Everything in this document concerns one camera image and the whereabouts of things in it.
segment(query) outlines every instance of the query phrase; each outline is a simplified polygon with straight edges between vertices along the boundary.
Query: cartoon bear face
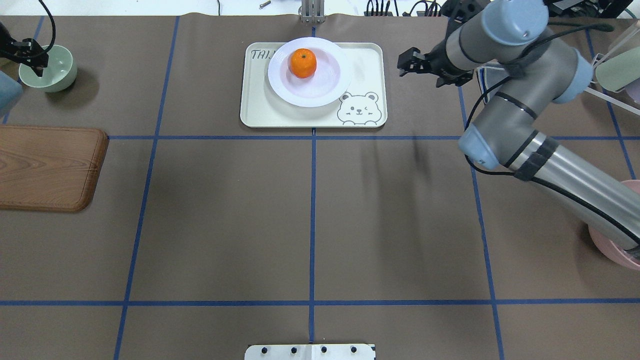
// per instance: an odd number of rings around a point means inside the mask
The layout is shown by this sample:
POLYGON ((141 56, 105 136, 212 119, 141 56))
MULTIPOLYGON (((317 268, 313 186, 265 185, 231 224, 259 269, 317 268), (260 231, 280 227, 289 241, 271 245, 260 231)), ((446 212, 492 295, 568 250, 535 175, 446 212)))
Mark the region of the cartoon bear face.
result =
POLYGON ((365 125, 377 123, 382 118, 378 108, 378 94, 367 92, 365 95, 351 95, 348 92, 340 96, 338 119, 344 125, 365 125))

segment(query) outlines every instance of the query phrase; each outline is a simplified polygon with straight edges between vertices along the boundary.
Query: light blue joint cap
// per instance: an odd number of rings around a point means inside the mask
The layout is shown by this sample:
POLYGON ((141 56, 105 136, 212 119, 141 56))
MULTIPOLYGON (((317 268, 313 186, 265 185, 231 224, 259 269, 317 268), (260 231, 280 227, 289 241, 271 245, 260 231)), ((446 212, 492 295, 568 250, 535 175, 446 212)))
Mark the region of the light blue joint cap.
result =
POLYGON ((0 117, 8 113, 22 95, 22 86, 0 71, 0 117))
POLYGON ((489 170, 500 165, 482 134, 473 124, 467 128, 460 140, 458 140, 458 147, 474 163, 479 163, 489 170))
POLYGON ((532 42, 549 21, 549 11, 542 0, 494 0, 480 15, 486 34, 511 46, 532 42))
POLYGON ((593 79, 593 67, 591 67, 591 64, 580 55, 580 52, 576 48, 573 48, 573 50, 575 50, 575 54, 578 56, 578 66, 575 69, 575 74, 569 87, 566 88, 562 95, 554 99, 554 103, 556 104, 564 104, 575 99, 576 96, 580 95, 584 89, 589 86, 591 79, 593 79))

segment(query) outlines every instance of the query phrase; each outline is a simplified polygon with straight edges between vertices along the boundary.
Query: pink bowl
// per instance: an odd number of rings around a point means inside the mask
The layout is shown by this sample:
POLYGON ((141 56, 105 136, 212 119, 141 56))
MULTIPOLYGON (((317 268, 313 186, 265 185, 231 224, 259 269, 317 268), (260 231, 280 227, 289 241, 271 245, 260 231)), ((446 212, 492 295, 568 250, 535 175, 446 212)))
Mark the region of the pink bowl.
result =
MULTIPOLYGON (((631 190, 640 193, 640 180, 625 180, 622 182, 631 190)), ((600 252, 607 258, 615 261, 616 263, 634 270, 640 271, 640 261, 629 256, 623 249, 617 246, 613 241, 609 240, 606 236, 589 226, 589 234, 593 243, 596 244, 600 252)))

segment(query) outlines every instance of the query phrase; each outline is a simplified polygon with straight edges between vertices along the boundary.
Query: orange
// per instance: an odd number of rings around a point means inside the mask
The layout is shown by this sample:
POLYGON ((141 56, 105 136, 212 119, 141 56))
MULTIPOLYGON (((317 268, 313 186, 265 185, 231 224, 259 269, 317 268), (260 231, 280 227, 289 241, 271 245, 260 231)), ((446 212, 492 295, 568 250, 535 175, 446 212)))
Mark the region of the orange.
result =
POLYGON ((291 54, 289 70, 301 79, 308 78, 316 72, 316 54, 309 49, 298 49, 291 54))

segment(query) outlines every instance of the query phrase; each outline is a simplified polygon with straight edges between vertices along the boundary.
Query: wooden cutting board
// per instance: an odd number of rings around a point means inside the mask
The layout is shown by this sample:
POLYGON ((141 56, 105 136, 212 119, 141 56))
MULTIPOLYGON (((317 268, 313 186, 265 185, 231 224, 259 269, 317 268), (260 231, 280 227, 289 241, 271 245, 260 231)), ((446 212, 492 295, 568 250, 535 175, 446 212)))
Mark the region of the wooden cutting board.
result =
POLYGON ((99 129, 0 125, 0 209, 84 209, 108 142, 99 129))

